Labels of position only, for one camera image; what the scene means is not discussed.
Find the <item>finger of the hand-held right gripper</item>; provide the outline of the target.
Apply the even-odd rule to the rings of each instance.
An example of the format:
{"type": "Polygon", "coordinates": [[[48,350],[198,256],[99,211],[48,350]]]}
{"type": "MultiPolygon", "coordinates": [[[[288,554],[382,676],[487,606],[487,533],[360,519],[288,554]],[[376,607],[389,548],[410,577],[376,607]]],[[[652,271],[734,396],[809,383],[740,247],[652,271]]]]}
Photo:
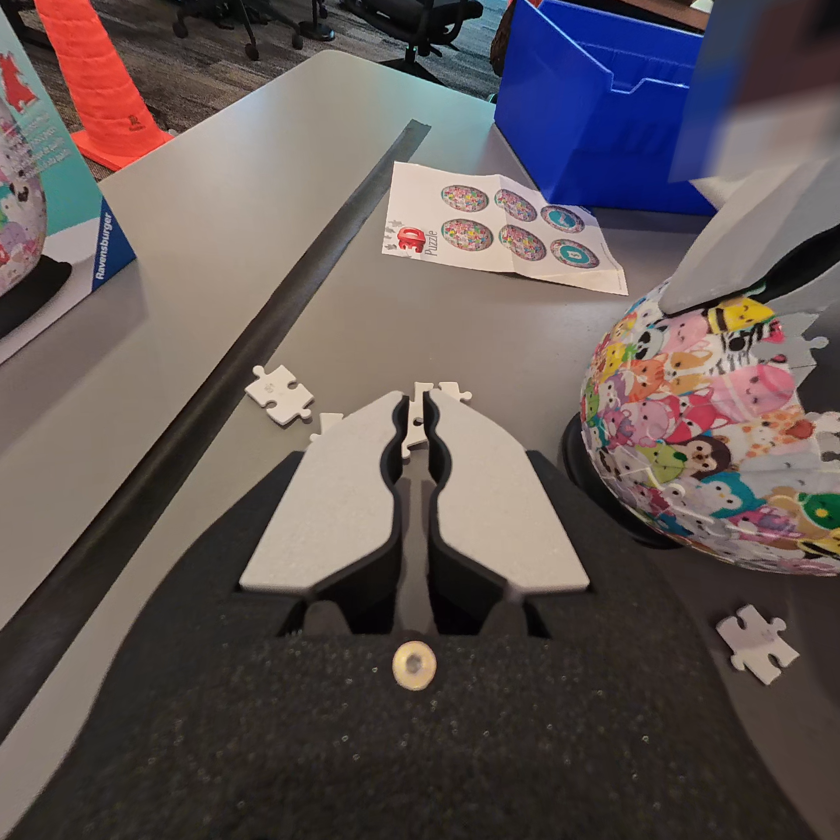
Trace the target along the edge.
{"type": "Polygon", "coordinates": [[[839,158],[692,181],[717,208],[659,298],[674,317],[757,291],[779,314],[838,306],[839,158]]]}

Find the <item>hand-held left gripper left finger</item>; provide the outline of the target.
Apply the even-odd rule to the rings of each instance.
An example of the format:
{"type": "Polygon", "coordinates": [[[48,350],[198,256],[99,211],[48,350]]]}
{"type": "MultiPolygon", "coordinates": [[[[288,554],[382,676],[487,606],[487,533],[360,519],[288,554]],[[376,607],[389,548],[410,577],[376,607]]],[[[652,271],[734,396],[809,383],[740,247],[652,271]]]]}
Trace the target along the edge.
{"type": "Polygon", "coordinates": [[[239,577],[243,592],[333,602],[352,629],[394,606],[403,564],[396,484],[408,397],[392,391],[311,443],[239,577]]]}

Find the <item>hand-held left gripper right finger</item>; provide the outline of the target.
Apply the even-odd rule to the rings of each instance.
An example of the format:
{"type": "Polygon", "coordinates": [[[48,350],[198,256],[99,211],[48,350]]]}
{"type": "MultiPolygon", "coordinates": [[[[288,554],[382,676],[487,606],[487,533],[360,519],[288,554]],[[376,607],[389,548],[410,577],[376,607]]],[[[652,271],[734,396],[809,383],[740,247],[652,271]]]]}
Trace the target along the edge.
{"type": "Polygon", "coordinates": [[[504,427],[441,389],[423,397],[427,587],[441,634],[478,634],[502,603],[525,628],[533,598],[578,595],[590,576],[547,481],[558,471],[504,427]]]}

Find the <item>black ball stand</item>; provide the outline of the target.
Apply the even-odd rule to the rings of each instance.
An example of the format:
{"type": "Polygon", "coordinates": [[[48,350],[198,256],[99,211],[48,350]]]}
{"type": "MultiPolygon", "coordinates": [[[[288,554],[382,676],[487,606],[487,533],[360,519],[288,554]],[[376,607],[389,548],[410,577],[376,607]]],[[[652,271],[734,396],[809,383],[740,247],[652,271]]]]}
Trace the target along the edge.
{"type": "Polygon", "coordinates": [[[579,413],[571,417],[563,431],[559,454],[562,457],[563,468],[572,482],[633,541],[650,550],[664,551],[682,548],[682,544],[678,541],[655,531],[636,518],[609,491],[599,477],[585,448],[579,413]]]}

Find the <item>colourful puzzle ball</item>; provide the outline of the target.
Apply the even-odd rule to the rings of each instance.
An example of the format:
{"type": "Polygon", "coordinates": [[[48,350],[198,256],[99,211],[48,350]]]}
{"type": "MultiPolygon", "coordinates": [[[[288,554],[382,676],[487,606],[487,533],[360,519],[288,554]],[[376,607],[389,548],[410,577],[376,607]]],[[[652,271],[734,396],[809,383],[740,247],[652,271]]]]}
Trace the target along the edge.
{"type": "Polygon", "coordinates": [[[838,576],[838,329],[757,291],[669,316],[666,284],[596,348],[581,438],[632,525],[756,571],[838,576]]]}

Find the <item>folded puzzle instruction leaflet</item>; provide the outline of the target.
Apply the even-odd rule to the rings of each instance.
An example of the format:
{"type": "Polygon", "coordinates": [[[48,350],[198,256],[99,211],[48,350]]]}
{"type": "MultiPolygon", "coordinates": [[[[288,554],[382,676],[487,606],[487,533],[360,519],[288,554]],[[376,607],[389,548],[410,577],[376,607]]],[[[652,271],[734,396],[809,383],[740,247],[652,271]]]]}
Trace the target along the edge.
{"type": "Polygon", "coordinates": [[[504,175],[394,164],[382,253],[627,295],[592,212],[504,175]]]}

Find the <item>teal puzzle box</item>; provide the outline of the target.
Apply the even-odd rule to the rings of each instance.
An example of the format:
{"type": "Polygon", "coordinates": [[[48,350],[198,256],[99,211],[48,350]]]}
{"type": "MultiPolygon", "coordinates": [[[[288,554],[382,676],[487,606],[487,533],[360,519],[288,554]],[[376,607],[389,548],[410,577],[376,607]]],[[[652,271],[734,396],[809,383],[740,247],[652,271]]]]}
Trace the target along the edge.
{"type": "Polygon", "coordinates": [[[1,76],[4,363],[136,255],[5,14],[1,76]]]}

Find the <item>blue plastic bin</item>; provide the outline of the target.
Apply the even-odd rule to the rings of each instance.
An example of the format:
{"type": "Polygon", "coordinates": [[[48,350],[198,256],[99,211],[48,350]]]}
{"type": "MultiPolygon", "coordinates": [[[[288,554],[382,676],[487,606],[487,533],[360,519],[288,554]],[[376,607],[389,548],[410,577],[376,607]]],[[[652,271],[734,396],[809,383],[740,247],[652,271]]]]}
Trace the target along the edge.
{"type": "Polygon", "coordinates": [[[578,4],[516,4],[495,122],[544,198],[715,214],[669,181],[701,39],[578,4]]]}

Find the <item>black office chair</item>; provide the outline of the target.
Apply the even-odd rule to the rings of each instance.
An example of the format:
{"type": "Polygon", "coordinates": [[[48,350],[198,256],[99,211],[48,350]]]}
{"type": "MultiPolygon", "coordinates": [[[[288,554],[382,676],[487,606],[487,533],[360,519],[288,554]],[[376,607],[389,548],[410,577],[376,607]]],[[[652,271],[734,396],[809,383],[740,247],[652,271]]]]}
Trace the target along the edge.
{"type": "Polygon", "coordinates": [[[172,24],[175,37],[187,38],[188,18],[204,18],[225,30],[233,29],[235,23],[239,22],[247,34],[248,40],[244,50],[246,57],[251,61],[258,61],[260,58],[254,24],[265,25],[274,21],[289,27],[292,33],[290,45],[294,50],[302,50],[304,39],[329,43],[335,38],[334,31],[324,23],[327,17],[324,2],[311,1],[311,19],[299,23],[294,22],[269,1],[179,1],[175,2],[175,5],[175,21],[172,24]]]}
{"type": "Polygon", "coordinates": [[[438,48],[453,45],[463,24],[484,12],[478,1],[340,1],[339,6],[404,43],[404,57],[382,62],[385,67],[421,77],[431,76],[417,59],[441,57],[438,48]]]}

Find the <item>orange traffic cone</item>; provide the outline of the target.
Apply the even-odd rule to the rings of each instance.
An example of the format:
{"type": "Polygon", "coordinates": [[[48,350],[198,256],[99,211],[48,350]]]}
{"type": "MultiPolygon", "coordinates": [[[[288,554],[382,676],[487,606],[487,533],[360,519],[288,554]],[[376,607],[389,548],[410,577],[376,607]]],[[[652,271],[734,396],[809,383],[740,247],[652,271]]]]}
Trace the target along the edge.
{"type": "Polygon", "coordinates": [[[155,122],[89,1],[36,1],[82,124],[81,154],[117,172],[173,137],[155,122]]]}

